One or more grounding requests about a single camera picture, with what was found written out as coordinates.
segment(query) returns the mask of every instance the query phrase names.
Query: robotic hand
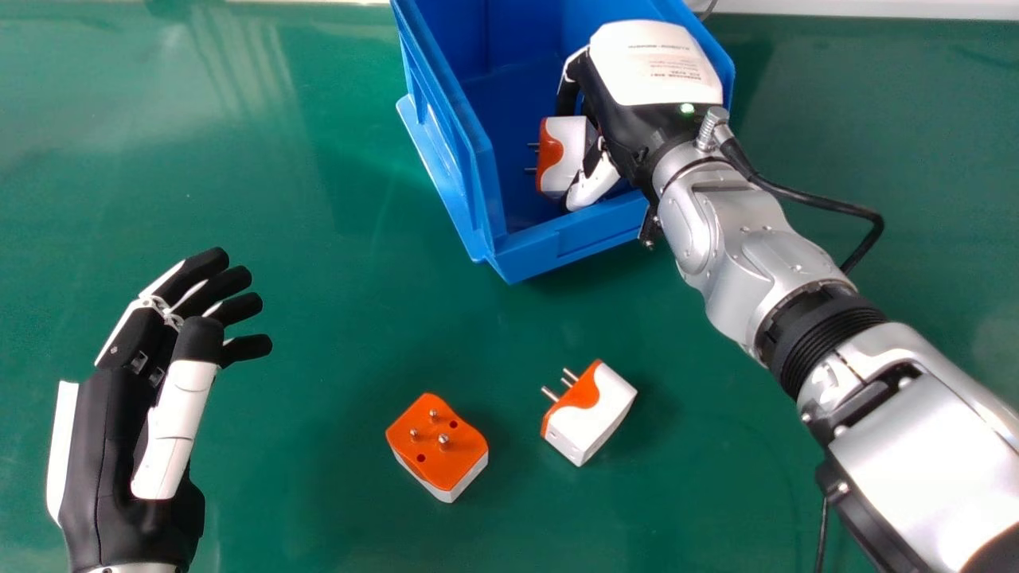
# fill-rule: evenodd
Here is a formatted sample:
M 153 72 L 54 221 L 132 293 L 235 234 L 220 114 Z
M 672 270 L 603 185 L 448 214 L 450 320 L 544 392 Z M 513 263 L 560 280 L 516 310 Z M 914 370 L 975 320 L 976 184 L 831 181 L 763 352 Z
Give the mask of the robotic hand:
M 180 261 L 131 302 L 82 385 L 61 381 L 46 505 L 72 573 L 181 573 L 205 526 L 189 463 L 220 369 L 272 350 L 223 338 L 262 310 L 222 249 Z
M 879 571 L 1019 571 L 1019 416 L 846 276 L 880 216 L 762 177 L 721 103 L 685 29 L 607 23 L 564 66 L 557 116 L 541 126 L 538 190 L 568 211 L 620 177 L 644 193 L 640 240 L 664 237 L 712 325 L 796 401 L 825 453 L 822 516 L 835 507 Z M 776 199 L 873 228 L 840 268 Z

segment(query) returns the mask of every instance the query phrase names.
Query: metal pin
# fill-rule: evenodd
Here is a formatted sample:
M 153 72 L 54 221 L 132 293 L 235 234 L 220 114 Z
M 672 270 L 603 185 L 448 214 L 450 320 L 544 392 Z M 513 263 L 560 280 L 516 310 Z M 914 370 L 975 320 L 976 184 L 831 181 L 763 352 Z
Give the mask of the metal pin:
M 547 386 L 541 386 L 541 394 L 547 396 L 548 399 L 551 400 L 552 402 L 559 401 L 559 397 L 555 396 L 555 394 L 552 390 L 548 389 Z

